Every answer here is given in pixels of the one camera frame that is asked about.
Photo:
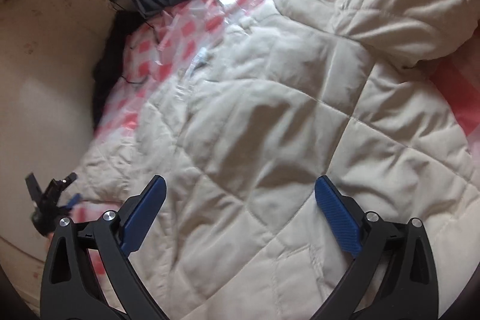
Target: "plastic mattress cover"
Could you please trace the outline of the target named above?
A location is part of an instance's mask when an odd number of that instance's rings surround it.
[[[190,0],[166,9],[129,36],[123,76],[107,100],[95,142],[131,135],[141,107],[160,83],[179,73],[179,99],[189,75],[205,61],[226,26],[235,24],[264,0]],[[464,129],[480,163],[480,31],[459,50],[426,70]]]

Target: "beige wall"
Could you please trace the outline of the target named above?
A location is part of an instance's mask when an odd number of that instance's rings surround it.
[[[92,139],[92,65],[114,12],[103,0],[0,0],[0,236],[44,259],[25,176],[45,188]]]

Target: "bed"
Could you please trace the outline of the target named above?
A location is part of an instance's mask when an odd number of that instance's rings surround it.
[[[480,0],[166,10],[129,38],[125,79],[145,82],[118,81],[66,197],[120,203],[164,176],[130,260],[171,319],[309,319],[351,262],[314,201],[327,174],[424,221],[442,314],[480,259],[479,17]]]

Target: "black furry object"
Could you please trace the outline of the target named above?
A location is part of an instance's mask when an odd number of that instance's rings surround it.
[[[123,49],[127,37],[135,32],[145,19],[136,11],[118,11],[105,43],[101,59],[92,72],[94,91],[92,97],[93,129],[96,130],[102,119],[105,102],[113,86],[123,73]]]

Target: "beige quilted comforter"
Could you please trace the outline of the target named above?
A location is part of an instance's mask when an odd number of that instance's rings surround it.
[[[351,262],[315,203],[327,174],[385,220],[423,219],[442,313],[480,259],[480,180],[412,67],[453,52],[479,17],[479,0],[267,1],[161,86],[134,137],[92,145],[70,192],[125,200],[164,176],[130,260],[171,319],[297,320]]]

